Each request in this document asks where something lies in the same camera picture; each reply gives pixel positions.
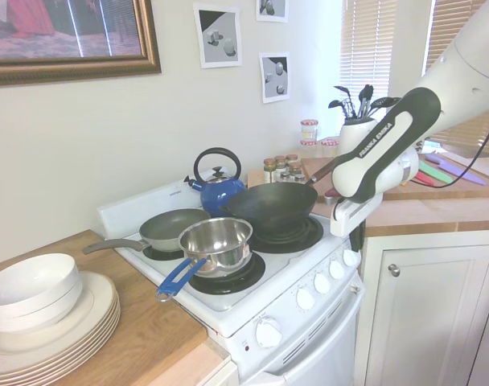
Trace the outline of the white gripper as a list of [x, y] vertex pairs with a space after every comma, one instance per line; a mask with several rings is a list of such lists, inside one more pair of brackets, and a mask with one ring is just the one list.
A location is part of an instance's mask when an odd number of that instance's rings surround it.
[[333, 236], [349, 235], [351, 250], [359, 252], [364, 246], [366, 220], [382, 203], [383, 194], [375, 195], [364, 203], [339, 199], [331, 211], [330, 232]]

